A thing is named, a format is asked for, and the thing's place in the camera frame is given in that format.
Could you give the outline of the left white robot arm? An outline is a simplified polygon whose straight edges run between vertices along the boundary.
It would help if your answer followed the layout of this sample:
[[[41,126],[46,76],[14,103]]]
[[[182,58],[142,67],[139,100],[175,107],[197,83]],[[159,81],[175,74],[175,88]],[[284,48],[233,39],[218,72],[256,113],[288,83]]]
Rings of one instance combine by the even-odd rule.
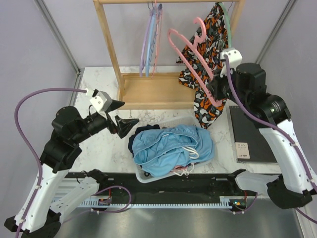
[[[98,169],[89,171],[84,180],[59,201],[56,191],[82,153],[80,143],[104,129],[124,138],[139,119],[111,118],[111,111],[124,105],[114,100],[104,110],[81,117],[74,106],[61,108],[52,121],[53,131],[41,156],[36,156],[38,174],[20,212],[7,218],[4,226],[18,238],[53,238],[65,218],[85,199],[107,193],[108,176]]]

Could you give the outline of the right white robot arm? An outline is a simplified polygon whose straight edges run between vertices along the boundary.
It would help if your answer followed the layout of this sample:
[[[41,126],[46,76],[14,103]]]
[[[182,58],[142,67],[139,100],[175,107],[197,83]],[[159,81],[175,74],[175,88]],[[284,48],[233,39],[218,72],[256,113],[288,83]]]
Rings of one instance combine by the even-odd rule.
[[[207,84],[212,96],[230,99],[253,122],[269,145],[281,174],[278,176],[237,170],[227,182],[228,192],[238,195],[249,190],[267,195],[281,209],[300,208],[317,193],[317,175],[297,140],[285,101],[266,91],[266,72],[256,63],[236,68],[225,63]]]

